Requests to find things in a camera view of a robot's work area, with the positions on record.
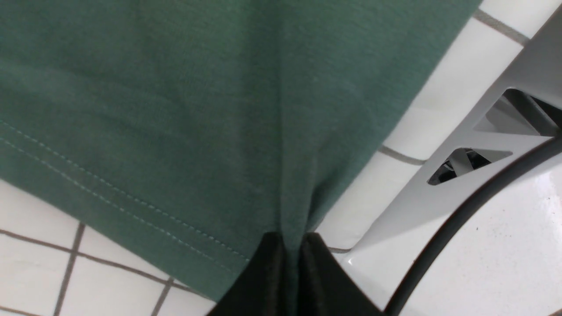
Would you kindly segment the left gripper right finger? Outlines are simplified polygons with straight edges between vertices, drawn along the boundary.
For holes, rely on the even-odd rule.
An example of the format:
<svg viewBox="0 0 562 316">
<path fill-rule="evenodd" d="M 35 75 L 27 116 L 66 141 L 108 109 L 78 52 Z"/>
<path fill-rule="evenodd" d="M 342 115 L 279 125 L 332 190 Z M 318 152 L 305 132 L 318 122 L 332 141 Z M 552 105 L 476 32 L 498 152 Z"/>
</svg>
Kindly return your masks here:
<svg viewBox="0 0 562 316">
<path fill-rule="evenodd" d="M 317 233 L 307 233 L 300 248 L 302 316 L 382 316 L 355 285 Z"/>
</svg>

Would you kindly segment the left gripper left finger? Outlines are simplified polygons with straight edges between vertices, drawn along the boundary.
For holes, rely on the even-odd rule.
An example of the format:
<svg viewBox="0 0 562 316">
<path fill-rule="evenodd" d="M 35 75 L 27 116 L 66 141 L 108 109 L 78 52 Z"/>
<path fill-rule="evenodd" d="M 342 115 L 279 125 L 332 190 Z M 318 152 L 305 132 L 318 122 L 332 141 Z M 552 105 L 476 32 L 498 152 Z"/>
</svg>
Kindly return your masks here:
<svg viewBox="0 0 562 316">
<path fill-rule="evenodd" d="M 282 316 L 285 313 L 285 246 L 265 233 L 254 256 L 209 316 Z"/>
</svg>

